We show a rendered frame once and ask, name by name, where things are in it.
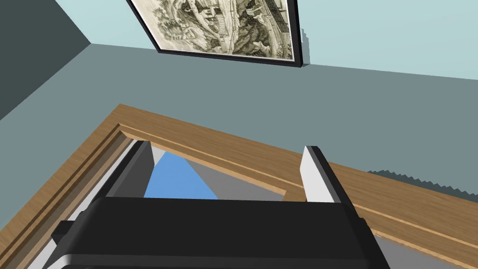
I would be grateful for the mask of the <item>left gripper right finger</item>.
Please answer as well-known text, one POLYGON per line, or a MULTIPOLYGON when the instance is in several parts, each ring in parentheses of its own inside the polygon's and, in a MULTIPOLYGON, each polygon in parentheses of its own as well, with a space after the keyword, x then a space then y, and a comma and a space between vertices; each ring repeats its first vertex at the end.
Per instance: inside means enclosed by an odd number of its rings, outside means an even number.
POLYGON ((317 146, 304 147, 300 175, 308 202, 350 203, 350 198, 317 146))

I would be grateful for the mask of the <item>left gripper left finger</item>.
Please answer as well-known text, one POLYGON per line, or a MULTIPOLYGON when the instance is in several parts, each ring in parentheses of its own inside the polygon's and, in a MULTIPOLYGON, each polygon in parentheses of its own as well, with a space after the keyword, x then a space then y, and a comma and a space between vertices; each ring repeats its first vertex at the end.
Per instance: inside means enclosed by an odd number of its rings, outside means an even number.
POLYGON ((151 143, 137 141, 112 176, 107 197, 142 198, 155 167, 151 143))

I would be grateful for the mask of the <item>black framed landscape picture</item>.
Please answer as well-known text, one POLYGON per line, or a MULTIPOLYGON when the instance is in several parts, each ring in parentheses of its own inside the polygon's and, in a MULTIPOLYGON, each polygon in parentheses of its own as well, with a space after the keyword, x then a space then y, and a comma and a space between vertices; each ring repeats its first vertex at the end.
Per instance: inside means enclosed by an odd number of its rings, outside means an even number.
POLYGON ((126 0, 159 53, 303 65, 297 0, 126 0))

